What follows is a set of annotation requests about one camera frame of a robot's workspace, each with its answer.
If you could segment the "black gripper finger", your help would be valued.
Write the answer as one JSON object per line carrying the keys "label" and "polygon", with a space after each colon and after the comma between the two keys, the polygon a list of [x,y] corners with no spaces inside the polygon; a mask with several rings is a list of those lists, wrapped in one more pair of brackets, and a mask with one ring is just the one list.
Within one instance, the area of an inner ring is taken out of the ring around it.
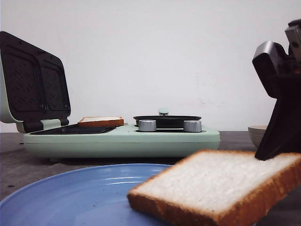
{"label": "black gripper finger", "polygon": [[257,148],[255,158],[268,160],[281,153],[301,152],[301,100],[279,98]]}

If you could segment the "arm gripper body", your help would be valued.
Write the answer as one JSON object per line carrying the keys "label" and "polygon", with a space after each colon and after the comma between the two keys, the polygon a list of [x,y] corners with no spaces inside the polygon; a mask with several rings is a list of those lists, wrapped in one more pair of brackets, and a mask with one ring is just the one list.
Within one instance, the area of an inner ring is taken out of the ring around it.
{"label": "arm gripper body", "polygon": [[282,45],[266,41],[252,59],[257,75],[272,98],[301,97],[301,21],[293,20],[285,30],[288,53]]}

